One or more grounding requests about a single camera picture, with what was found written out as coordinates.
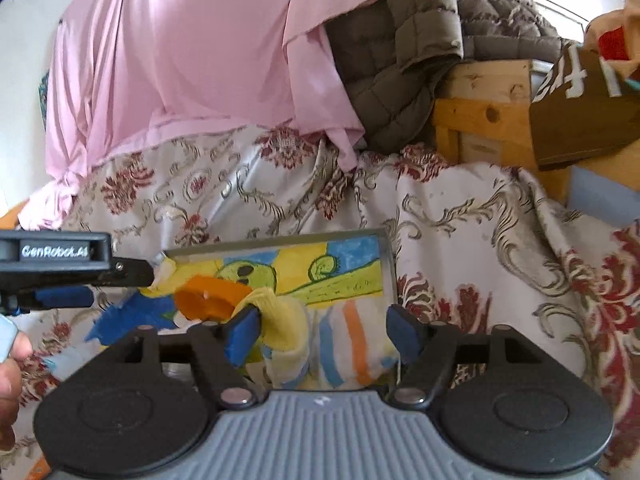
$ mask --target wooden box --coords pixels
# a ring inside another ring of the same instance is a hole
[[[438,151],[451,163],[485,161],[534,173],[550,197],[566,203],[570,169],[539,171],[529,105],[551,69],[536,60],[476,61],[451,70],[438,90],[432,123]],[[640,141],[581,167],[640,190]]]

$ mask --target puffer jacket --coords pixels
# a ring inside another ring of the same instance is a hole
[[[533,0],[378,0],[326,31],[368,148],[384,154],[418,136],[460,60],[555,62],[562,49]]]

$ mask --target finger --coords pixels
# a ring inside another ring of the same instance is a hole
[[[15,399],[0,399],[0,428],[11,426],[17,420],[19,408]]]
[[[14,428],[7,426],[0,429],[0,450],[11,451],[15,446]]]
[[[22,392],[22,374],[13,359],[0,363],[0,399],[17,399]]]
[[[18,359],[18,361],[24,361],[33,353],[33,346],[31,341],[24,332],[18,332],[15,337],[14,346],[11,348],[11,357]]]

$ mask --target gray gripper base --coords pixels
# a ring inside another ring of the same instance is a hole
[[[271,392],[226,412],[195,450],[146,480],[507,480],[453,451],[425,415],[375,392]],[[601,480],[585,469],[558,478]],[[55,472],[47,480],[78,480]]]

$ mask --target floral bedspread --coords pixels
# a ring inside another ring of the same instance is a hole
[[[380,226],[405,308],[466,332],[516,327],[609,401],[616,429],[601,466],[640,478],[640,221],[614,230],[567,211],[526,171],[450,168],[417,145],[365,152],[345,174],[324,140],[248,126],[117,157],[94,171],[64,228],[111,232],[117,255],[153,259],[203,242]],[[25,478],[40,455],[31,417],[56,383],[42,357],[82,341],[98,309],[20,320],[38,351],[24,364],[5,479]]]

